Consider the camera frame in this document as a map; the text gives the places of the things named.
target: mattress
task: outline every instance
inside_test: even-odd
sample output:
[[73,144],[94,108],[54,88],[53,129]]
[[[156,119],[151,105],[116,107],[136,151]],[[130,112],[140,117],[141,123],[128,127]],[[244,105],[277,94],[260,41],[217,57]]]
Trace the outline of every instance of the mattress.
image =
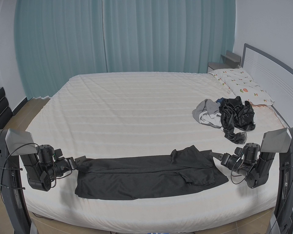
[[[166,155],[195,145],[232,154],[239,146],[224,132],[201,125],[192,110],[205,98],[229,97],[211,74],[100,73],[72,77],[33,119],[27,131],[37,144],[61,148],[65,157],[119,158]],[[256,128],[247,142],[261,143],[282,128],[273,110],[255,106]],[[28,210],[69,224],[120,233],[192,232],[224,225],[275,205],[279,178],[276,155],[267,183],[229,182],[196,194],[130,201],[94,200],[74,194],[77,171],[48,192],[33,190],[21,171]]]

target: headboard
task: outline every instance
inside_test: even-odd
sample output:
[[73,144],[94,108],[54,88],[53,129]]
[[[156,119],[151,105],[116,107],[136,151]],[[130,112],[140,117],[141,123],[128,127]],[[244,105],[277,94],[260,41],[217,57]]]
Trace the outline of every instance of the headboard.
[[248,44],[244,44],[241,67],[274,99],[272,107],[293,127],[293,69]]

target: black satin garment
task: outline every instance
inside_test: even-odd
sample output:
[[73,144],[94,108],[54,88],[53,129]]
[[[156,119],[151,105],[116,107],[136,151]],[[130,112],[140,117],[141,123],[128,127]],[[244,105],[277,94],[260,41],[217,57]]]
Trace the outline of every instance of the black satin garment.
[[225,138],[235,144],[244,144],[247,139],[246,132],[235,134],[234,128],[239,128],[243,131],[255,129],[255,124],[253,123],[254,111],[251,104],[245,101],[245,105],[243,105],[240,96],[223,99],[219,111]]
[[228,182],[209,155],[193,145],[171,155],[86,159],[77,167],[79,197],[134,200],[197,193]]

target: floor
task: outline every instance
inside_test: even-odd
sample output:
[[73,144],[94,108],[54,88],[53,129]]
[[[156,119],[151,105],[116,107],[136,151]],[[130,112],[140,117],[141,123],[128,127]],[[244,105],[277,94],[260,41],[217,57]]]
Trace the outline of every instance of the floor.
[[[43,106],[49,101],[45,99],[31,99],[21,110],[12,117],[7,123],[5,129],[14,128],[18,130],[26,130],[33,118],[40,112]],[[217,228],[197,231],[195,234],[265,234],[269,220],[274,208],[265,210],[258,214],[252,215],[245,219],[229,223]],[[36,224],[39,234],[110,234],[109,231],[83,228],[56,220],[47,220],[38,218],[30,212],[32,221]],[[12,234],[13,228],[7,215],[6,209],[0,200],[0,234]]]

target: pillow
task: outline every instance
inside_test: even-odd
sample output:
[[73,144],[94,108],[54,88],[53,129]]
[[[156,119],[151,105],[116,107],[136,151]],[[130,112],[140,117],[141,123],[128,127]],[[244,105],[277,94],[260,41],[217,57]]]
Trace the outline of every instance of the pillow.
[[268,93],[255,83],[243,68],[217,69],[209,73],[214,75],[235,96],[240,96],[243,102],[249,101],[254,105],[265,104],[269,106],[274,103]]

